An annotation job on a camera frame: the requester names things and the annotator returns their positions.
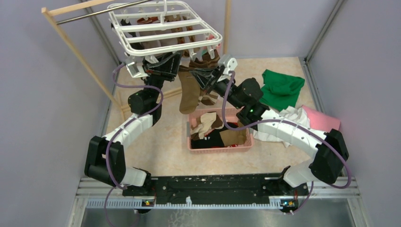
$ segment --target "purple wall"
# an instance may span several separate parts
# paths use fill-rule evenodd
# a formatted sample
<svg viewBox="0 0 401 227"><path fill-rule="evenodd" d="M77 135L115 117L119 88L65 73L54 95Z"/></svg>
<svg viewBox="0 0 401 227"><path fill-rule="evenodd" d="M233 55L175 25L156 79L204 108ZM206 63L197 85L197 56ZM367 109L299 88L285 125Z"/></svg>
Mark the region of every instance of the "purple wall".
<svg viewBox="0 0 401 227"><path fill-rule="evenodd" d="M401 1L347 1L311 63L374 226L400 226Z"/></svg>
<svg viewBox="0 0 401 227"><path fill-rule="evenodd" d="M67 224L89 139L103 124L106 95L41 14L75 3L0 2L2 227ZM112 88L115 65L90 22L63 28Z"/></svg>
<svg viewBox="0 0 401 227"><path fill-rule="evenodd" d="M337 0L233 0L228 51L241 58L303 57Z"/></svg>

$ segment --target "clothespin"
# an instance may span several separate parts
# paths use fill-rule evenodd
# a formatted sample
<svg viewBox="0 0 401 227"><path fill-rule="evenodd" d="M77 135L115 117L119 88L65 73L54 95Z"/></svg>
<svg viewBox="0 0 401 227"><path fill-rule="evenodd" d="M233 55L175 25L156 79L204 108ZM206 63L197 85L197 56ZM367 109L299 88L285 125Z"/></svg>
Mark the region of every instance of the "clothespin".
<svg viewBox="0 0 401 227"><path fill-rule="evenodd" d="M145 60L147 60L149 63L154 64L154 63L158 63L159 60L157 60L157 58L154 55L147 55L145 56Z"/></svg>
<svg viewBox="0 0 401 227"><path fill-rule="evenodd" d="M121 14L127 14L127 13L128 13L127 9L121 9ZM129 23L130 22L129 17L124 18L124 21L126 23Z"/></svg>
<svg viewBox="0 0 401 227"><path fill-rule="evenodd" d="M196 59L196 53L193 50L193 48L189 49L189 57L191 58L192 61Z"/></svg>
<svg viewBox="0 0 401 227"><path fill-rule="evenodd" d="M210 55L210 59L214 59L216 56L214 55L214 49L212 46L208 46L208 52Z"/></svg>
<svg viewBox="0 0 401 227"><path fill-rule="evenodd" d="M173 10L174 10L174 7L172 6L172 7L170 8L170 10L173 11ZM176 18L177 18L177 15L174 14L174 15L173 15L173 18L176 19Z"/></svg>
<svg viewBox="0 0 401 227"><path fill-rule="evenodd" d="M139 12L139 13L143 13L143 8L142 8L142 7L139 7L138 12ZM148 20L148 19L149 19L148 16L144 16L143 18L144 18L145 20Z"/></svg>
<svg viewBox="0 0 401 227"><path fill-rule="evenodd" d="M160 24L164 24L164 20L165 20L165 18L166 18L166 14L167 14L167 0L164 0L163 1L164 2L164 10L163 10L163 13L160 15Z"/></svg>
<svg viewBox="0 0 401 227"><path fill-rule="evenodd" d="M114 28L114 24L113 24L113 22L112 22L112 20L109 18L109 21L110 21L110 23L111 23L111 27L112 27L112 31L113 32L115 32L116 34L117 34L117 32L116 32L116 30L115 30L115 28Z"/></svg>

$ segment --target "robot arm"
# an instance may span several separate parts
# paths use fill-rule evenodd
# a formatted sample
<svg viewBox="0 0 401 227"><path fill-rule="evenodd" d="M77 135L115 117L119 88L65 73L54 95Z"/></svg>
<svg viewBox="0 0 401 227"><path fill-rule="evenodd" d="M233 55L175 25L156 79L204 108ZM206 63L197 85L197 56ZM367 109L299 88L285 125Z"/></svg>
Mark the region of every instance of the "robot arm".
<svg viewBox="0 0 401 227"><path fill-rule="evenodd" d="M161 56L158 63L144 63L144 72L150 74L144 80L145 84L161 88L164 80L174 80L173 75L178 71L179 58L179 53L168 53L167 57ZM207 92L213 90L224 96L229 84L228 78L230 78L228 71L233 70L235 66L236 60L229 55L224 55L217 68L194 70L192 74L199 82L201 89ZM214 192L219 194L218 197L222 199L222 203L232 202L233 197L236 196L247 198L238 201L239 203L266 203L266 196L268 201L269 195L289 195L294 190L305 190L305 188L302 189L302 186L305 186L306 182L316 179L325 183L336 181L343 164L326 145L322 144L322 141L310 133L333 146L345 160L348 159L348 151L340 132L336 130L323 132L312 129L305 132L296 123L292 123L292 125L285 123L291 121L259 102L262 96L259 84L254 78L249 78L239 86L232 85L227 96L229 103L238 109L241 108L237 114L241 123L249 125L253 122L261 122L252 128L275 135L299 147L311 159L296 166L288 166L280 174L151 177L151 174L145 170L125 166L124 147L128 147L144 130L155 125L159 120L161 106L153 113L141 116L155 107L157 96L158 93L150 89L141 90L130 96L129 104L134 114L113 132L102 138L97 136L92 138L88 149L85 175L115 186L103 158L107 144L112 141L109 150L111 172L118 184L130 185L123 191L123 195L153 196L157 192L158 202L184 203L181 197L175 197L175 195L182 193L185 197L198 197L202 201L209 198L210 192ZM262 122L268 119L275 120L275 122ZM210 181L210 184L203 184L204 181ZM245 182L248 185L246 189L242 187Z"/></svg>

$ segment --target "wooden pole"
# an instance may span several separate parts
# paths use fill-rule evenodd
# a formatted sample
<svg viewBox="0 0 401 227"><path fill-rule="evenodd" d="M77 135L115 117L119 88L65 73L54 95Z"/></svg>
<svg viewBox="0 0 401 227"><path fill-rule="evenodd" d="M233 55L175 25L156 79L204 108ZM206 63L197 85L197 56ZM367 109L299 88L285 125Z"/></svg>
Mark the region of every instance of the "wooden pole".
<svg viewBox="0 0 401 227"><path fill-rule="evenodd" d="M109 90L107 90L106 86L96 75L95 71L93 71L92 67L90 67L88 62L85 60L84 56L82 56L82 54L79 52L79 50L75 47L74 43L70 40L70 38L67 36L65 31L60 26L57 25L56 21L50 15L50 12L47 10L47 8L42 8L42 14L47 19L47 21L49 21L49 23L52 25L52 27L57 31L57 33L64 40L64 42L67 44L67 46L72 50L72 52L75 54L75 56L79 59L79 61L85 67L85 69L87 69L87 71L93 77L93 79L96 81L96 83L99 85L99 87L106 93L106 95L109 97L109 99L112 101L112 103L114 105L117 105L118 108L121 109L121 105L113 97L112 93Z"/></svg>
<svg viewBox="0 0 401 227"><path fill-rule="evenodd" d="M226 0L226 15L224 18L223 54L226 54L227 50L228 50L228 36L230 33L230 21L231 21L231 0Z"/></svg>
<svg viewBox="0 0 401 227"><path fill-rule="evenodd" d="M118 101L120 102L120 106L121 106L121 108L120 108L120 114L121 114L122 122L124 122L124 121L125 121L125 116L124 116L124 109L122 108L121 93L120 93L120 91L116 91L115 93L116 93L116 95L117 95Z"/></svg>

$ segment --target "beige floor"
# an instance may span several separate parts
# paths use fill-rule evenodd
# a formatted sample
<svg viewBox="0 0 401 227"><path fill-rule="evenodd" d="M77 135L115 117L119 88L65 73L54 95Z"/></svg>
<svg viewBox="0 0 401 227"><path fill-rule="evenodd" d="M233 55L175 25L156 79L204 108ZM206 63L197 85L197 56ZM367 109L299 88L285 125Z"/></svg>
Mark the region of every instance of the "beige floor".
<svg viewBox="0 0 401 227"><path fill-rule="evenodd" d="M298 58L238 59L236 83L254 77L262 85L262 73L269 69L288 75L305 77ZM165 82L163 91L180 87L178 77L174 82ZM140 79L133 80L123 69L119 82L126 85L142 84ZM122 94L122 103L127 104L134 89L117 88ZM181 95L163 102L162 117L159 122L142 133L128 148L125 148L128 166L145 169L153 176L162 175L214 175L281 172L288 165L295 165L308 159L308 156L294 146L285 148L280 142L255 140L252 149L244 153L198 154L189 153L186 148L187 116L178 111ZM306 105L315 108L307 83L302 88L296 107ZM221 107L221 100L215 106ZM112 107L107 132L122 123L120 112Z"/></svg>

